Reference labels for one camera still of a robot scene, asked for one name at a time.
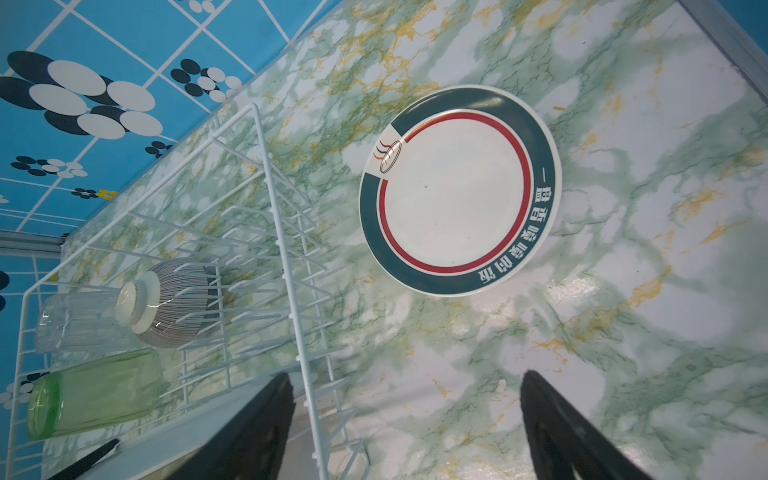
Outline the white plate green red rim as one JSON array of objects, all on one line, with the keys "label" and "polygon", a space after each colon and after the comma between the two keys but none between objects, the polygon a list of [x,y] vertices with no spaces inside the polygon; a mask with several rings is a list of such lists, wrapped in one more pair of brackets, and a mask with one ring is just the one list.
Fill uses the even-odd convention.
[{"label": "white plate green red rim", "polygon": [[460,297],[533,258],[561,193],[557,146],[535,110],[504,90],[460,85],[418,99],[384,128],[362,173],[359,218],[392,278]]}]

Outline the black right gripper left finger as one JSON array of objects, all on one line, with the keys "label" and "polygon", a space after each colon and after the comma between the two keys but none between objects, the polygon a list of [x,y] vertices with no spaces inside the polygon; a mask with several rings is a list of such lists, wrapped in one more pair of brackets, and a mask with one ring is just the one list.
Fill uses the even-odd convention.
[{"label": "black right gripper left finger", "polygon": [[275,376],[172,479],[275,479],[296,408],[289,375]]}]

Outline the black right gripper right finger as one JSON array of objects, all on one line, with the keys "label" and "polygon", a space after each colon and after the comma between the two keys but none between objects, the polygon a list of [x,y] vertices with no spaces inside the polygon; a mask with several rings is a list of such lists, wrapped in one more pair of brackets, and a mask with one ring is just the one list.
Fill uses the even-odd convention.
[{"label": "black right gripper right finger", "polygon": [[523,376],[522,416],[538,479],[647,479],[542,375]]}]

